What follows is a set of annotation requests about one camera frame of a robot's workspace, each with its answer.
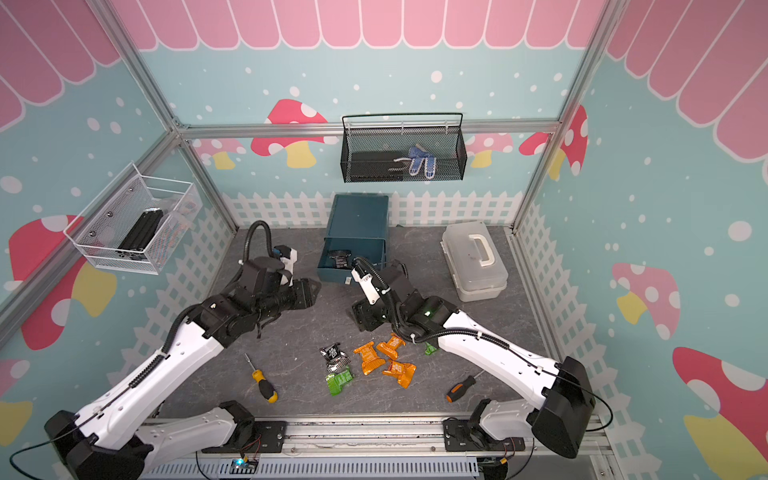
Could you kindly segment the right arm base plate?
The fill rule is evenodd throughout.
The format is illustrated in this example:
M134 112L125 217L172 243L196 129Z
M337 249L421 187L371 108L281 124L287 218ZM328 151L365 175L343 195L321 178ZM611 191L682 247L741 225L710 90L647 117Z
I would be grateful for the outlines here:
M444 448L447 452L500 452L508 455L523 452L523 438L496 440L466 419L448 417L442 421Z

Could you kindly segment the teal top drawer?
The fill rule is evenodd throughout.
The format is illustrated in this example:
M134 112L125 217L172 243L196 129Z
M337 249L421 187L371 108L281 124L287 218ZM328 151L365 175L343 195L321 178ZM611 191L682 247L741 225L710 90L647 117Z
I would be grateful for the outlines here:
M355 259L366 258L377 270L386 263L384 239L327 237L317 266L322 282L349 284Z

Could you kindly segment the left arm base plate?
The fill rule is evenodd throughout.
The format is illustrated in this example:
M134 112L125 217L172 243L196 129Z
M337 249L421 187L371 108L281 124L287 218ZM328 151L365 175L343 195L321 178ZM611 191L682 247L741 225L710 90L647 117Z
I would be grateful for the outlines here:
M232 436L221 446L202 450L206 454L281 453L286 437L285 421L247 420L236 425Z

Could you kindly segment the black cookie packet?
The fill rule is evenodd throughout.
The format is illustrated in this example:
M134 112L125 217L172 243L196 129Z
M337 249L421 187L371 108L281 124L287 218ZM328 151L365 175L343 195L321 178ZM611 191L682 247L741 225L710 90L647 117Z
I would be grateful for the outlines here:
M321 348L320 354L326 362L326 370L329 374L337 374L349 366L349 357L340 348L339 342Z
M335 249L327 252L328 267L336 270L352 270L354 260L352 252L348 249Z

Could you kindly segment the dark teal drawer cabinet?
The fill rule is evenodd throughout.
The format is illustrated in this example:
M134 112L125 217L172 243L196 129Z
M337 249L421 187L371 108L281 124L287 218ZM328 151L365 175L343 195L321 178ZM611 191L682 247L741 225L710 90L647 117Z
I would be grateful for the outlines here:
M325 241L328 250L382 257L388 240L389 197L338 194L334 197Z

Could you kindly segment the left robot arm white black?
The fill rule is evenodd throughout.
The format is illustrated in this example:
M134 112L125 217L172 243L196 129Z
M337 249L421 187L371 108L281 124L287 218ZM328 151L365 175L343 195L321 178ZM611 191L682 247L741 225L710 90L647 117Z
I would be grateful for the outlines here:
M260 333L282 313L312 307L318 282L296 279L294 249L274 245L267 222L247 230L240 267L218 294L184 308L154 355L77 412L45 424L51 446L75 479L137 479L186 454L223 447L245 452L260 442L253 415L236 401L185 420L145 420L186 379L241 336Z

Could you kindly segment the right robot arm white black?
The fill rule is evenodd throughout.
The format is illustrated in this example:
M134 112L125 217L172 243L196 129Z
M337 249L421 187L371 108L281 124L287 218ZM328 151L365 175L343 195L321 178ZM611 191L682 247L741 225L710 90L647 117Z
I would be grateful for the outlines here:
M470 432L478 441L532 437L564 458L578 455L603 401L580 361L554 360L501 338L451 302L423 297L400 267L378 270L357 257L352 276L365 294L353 306L364 326L388 324L403 341L461 357L520 395L518 401L488 400L476 407Z

